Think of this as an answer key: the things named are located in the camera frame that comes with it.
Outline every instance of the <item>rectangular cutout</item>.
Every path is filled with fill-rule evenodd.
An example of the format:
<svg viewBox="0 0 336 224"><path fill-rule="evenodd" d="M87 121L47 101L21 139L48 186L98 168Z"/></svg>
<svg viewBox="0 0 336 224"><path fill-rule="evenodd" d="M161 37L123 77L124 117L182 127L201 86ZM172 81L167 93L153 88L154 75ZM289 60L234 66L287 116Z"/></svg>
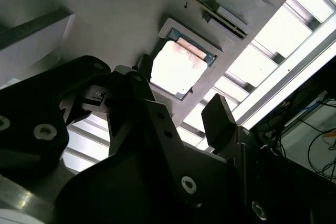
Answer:
<svg viewBox="0 0 336 224"><path fill-rule="evenodd" d="M233 24L223 16L221 16L222 20L220 20L210 13L207 13L204 19L208 24L216 26L218 31L222 32L224 36L230 38L234 42L238 42L238 40L241 41L247 37L247 34L242 29L240 29L237 25Z"/></svg>

